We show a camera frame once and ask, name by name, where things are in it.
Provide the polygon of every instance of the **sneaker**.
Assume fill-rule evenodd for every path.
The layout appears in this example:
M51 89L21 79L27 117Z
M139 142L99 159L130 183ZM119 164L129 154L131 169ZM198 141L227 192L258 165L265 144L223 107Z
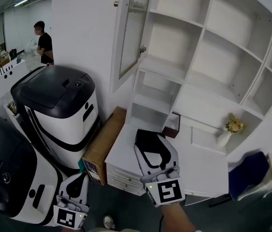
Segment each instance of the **sneaker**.
M115 222L113 221L111 216L104 216L103 217L103 224L106 229L117 231L116 226L115 226Z

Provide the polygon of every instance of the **man in black shirt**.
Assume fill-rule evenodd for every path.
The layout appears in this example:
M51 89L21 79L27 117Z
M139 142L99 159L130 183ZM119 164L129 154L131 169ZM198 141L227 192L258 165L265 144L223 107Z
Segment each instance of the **man in black shirt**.
M38 48L37 52L41 55L41 63L43 64L53 64L53 59L51 59L49 56L52 56L52 53L49 53L49 51L52 51L52 39L49 34L44 32L44 22L39 21L34 25L35 34L40 35L40 38L38 40Z

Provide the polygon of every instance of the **black t-shirt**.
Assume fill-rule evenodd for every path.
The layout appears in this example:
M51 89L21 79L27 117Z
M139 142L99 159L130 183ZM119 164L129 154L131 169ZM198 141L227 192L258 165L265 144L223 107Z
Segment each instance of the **black t-shirt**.
M40 46L40 48L45 48L45 52L52 51L51 36L47 33L44 33L42 36L40 36L39 40L38 40L38 46ZM53 59L48 57L46 54L41 56L41 63L47 64L47 63L52 63L52 62L53 62Z

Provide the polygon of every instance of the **blue chair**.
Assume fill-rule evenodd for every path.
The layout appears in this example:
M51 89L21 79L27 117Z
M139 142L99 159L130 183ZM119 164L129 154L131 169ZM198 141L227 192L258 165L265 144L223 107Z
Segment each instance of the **blue chair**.
M263 152L247 156L243 162L229 172L229 194L233 200L246 190L261 183L269 170L269 163Z

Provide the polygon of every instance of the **black hair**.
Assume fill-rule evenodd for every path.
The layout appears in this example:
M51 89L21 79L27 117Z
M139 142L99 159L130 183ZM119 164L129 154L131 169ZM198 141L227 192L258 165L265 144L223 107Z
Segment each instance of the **black hair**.
M43 31L44 31L44 22L43 21L36 22L36 24L34 25L34 28L35 27L41 27L43 29Z

